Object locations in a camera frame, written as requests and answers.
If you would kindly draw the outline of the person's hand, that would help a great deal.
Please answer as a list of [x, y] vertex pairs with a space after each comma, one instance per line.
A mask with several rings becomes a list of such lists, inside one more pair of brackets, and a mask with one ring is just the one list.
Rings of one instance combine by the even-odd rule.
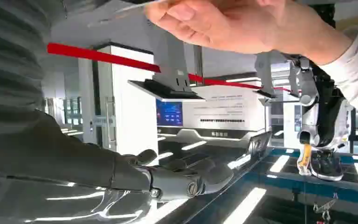
[[336, 60], [352, 44], [312, 8], [293, 0], [167, 0], [145, 6], [145, 15], [189, 44], [243, 54], [277, 50], [319, 65]]

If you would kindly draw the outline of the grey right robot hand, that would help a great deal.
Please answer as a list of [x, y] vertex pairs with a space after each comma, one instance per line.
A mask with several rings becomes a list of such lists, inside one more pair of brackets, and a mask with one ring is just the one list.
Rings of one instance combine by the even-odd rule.
[[172, 166], [144, 165], [141, 160], [83, 143], [63, 134], [56, 121], [41, 111], [0, 113], [0, 174], [20, 178], [74, 182], [92, 187], [156, 191], [162, 201], [192, 198], [220, 191], [233, 177], [221, 163], [203, 160], [188, 168], [183, 161]]

